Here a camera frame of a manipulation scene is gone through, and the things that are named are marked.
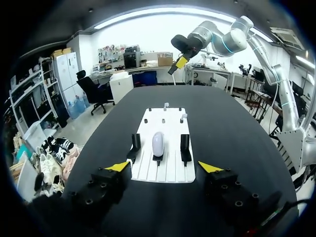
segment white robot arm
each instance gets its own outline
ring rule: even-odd
[[[299,124],[290,81],[284,75],[281,65],[271,65],[264,46],[255,34],[249,31],[252,27],[252,21],[242,16],[231,25],[230,31],[226,34],[219,31],[214,23],[204,21],[188,35],[188,38],[181,35],[175,36],[171,43],[183,54],[172,65],[169,73],[173,74],[176,69],[182,68],[190,58],[197,55],[198,52],[204,51],[202,49],[206,48],[209,43],[214,51],[213,54],[221,57],[233,56],[235,53],[245,50],[249,43],[263,68],[267,82],[270,85],[277,85],[279,88],[283,128],[277,137],[298,172],[302,167],[316,163],[316,138],[310,137],[307,132],[316,112],[316,86],[306,118]]]

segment printer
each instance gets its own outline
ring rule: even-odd
[[[139,45],[133,45],[125,48],[124,65],[126,69],[140,67]]]

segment blue water jug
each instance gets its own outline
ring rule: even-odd
[[[89,103],[88,97],[85,93],[83,94],[83,101],[84,101],[85,106],[88,108],[90,106],[90,103]]]
[[[75,108],[75,105],[72,104],[70,101],[68,102],[68,111],[69,111],[69,116],[72,119],[78,118],[79,113],[77,112],[77,109]]]
[[[85,104],[82,98],[79,98],[76,95],[76,100],[75,100],[75,108],[77,109],[77,112],[79,114],[82,114],[85,111]]]

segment computer monitor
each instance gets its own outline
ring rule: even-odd
[[[265,81],[265,74],[263,72],[263,70],[261,69],[259,72],[258,71],[254,71],[255,73],[255,79],[261,82]]]

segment white pegboard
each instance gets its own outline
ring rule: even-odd
[[[132,180],[156,183],[191,183],[195,180],[194,160],[191,140],[189,150],[192,161],[184,166],[180,153],[181,134],[190,134],[187,119],[180,118],[184,108],[146,109],[137,133],[141,138],[141,149],[135,163],[131,165]],[[164,134],[164,153],[160,166],[153,160],[152,139],[156,132]]]

